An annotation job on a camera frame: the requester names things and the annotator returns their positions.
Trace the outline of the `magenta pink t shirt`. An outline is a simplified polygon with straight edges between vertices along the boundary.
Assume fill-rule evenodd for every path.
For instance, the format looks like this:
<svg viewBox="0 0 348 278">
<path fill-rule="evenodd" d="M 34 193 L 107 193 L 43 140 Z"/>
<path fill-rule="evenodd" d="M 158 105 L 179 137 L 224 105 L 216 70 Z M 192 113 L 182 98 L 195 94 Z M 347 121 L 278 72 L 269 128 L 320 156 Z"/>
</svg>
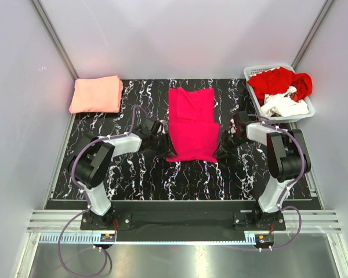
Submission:
<svg viewBox="0 0 348 278">
<path fill-rule="evenodd" d="M 176 156 L 167 162 L 203 160 L 216 163 L 220 124 L 215 122 L 215 90 L 169 90 L 169 135 Z"/>
</svg>

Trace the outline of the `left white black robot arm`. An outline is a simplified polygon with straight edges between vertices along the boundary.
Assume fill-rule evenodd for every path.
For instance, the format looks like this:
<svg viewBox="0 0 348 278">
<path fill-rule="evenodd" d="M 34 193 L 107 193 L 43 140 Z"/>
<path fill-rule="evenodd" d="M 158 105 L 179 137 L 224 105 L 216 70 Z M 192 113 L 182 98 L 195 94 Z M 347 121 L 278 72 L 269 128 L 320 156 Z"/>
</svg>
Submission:
<svg viewBox="0 0 348 278">
<path fill-rule="evenodd" d="M 177 155 L 165 131 L 164 120 L 146 119 L 142 125 L 115 136 L 84 135 L 70 159 L 68 172 L 72 182 L 87 201 L 87 212 L 82 217 L 82 229 L 109 229 L 117 226 L 114 207 L 107 197 L 104 180 L 113 158 L 154 151 L 158 157 Z"/>
</svg>

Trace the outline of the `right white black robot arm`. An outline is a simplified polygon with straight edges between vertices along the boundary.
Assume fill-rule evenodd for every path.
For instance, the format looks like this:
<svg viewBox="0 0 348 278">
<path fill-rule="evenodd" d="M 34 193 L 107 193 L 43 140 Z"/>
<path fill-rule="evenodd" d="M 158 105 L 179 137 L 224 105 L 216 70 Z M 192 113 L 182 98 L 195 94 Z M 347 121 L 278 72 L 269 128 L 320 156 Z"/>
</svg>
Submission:
<svg viewBox="0 0 348 278">
<path fill-rule="evenodd" d="M 283 202 L 311 169 L 303 133 L 272 126 L 265 116 L 237 112 L 213 155 L 218 160 L 231 157 L 239 146 L 251 141 L 266 146 L 270 178 L 253 210 L 236 216 L 233 227 L 237 231 L 284 229 Z"/>
</svg>

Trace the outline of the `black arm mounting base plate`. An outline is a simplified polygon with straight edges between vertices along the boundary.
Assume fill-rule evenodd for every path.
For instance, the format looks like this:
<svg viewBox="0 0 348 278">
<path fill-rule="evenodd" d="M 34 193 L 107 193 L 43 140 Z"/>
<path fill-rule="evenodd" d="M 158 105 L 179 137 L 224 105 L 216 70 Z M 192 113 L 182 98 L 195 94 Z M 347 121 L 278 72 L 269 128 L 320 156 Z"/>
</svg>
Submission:
<svg viewBox="0 0 348 278">
<path fill-rule="evenodd" d="M 82 230 L 137 230 L 138 228 L 211 227 L 237 231 L 285 231 L 286 224 L 281 213 L 273 218 L 257 222 L 250 211 L 120 211 L 108 215 L 103 222 L 97 216 L 86 213 L 82 216 Z"/>
</svg>

